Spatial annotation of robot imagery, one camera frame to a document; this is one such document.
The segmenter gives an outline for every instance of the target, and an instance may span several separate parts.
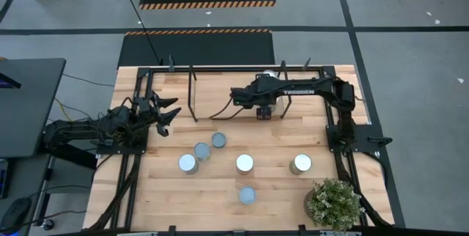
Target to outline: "wooden tabletop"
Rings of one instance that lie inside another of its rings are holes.
[[[355,85],[355,94],[361,98],[354,67],[336,65],[335,68],[338,77]],[[133,96],[137,69],[119,69],[111,107]],[[254,76],[255,73],[239,72],[197,73],[193,107],[199,122],[193,121],[187,107],[188,74],[154,76],[152,88],[162,98],[178,97],[179,101],[170,109],[181,107],[182,110],[168,127],[168,137],[159,136],[155,127],[149,129],[147,153],[141,159],[132,231],[167,231],[170,225],[176,225],[178,231],[296,230],[299,224],[305,224],[307,229],[323,229],[315,227],[302,205],[314,180],[321,182],[337,177],[333,155],[328,149],[327,118],[321,97],[292,97],[284,119],[279,117],[283,111],[282,100],[270,121],[257,120],[255,109],[242,111],[228,121],[208,119],[226,105],[230,87],[249,85]],[[314,76],[318,74],[289,72],[289,79]],[[238,109],[230,105],[220,116],[231,116]],[[363,102],[357,101],[353,118],[357,124],[368,122]],[[193,146],[198,142],[211,144],[211,136],[217,131],[227,137],[226,146],[212,148],[212,157],[200,163],[195,175],[180,171],[179,157],[193,154]],[[254,170],[246,176],[238,174],[235,168],[236,158],[241,154],[249,154],[254,159]],[[309,171],[299,176],[289,170],[289,162],[298,154],[307,154],[313,163]],[[96,222],[112,200],[121,158],[115,155],[98,169],[84,227]],[[380,165],[360,153],[355,153],[355,164],[364,195],[386,221],[393,223]],[[239,201],[239,190],[245,185],[256,190],[257,199],[252,205]],[[125,206],[126,203],[121,207],[120,225]]]

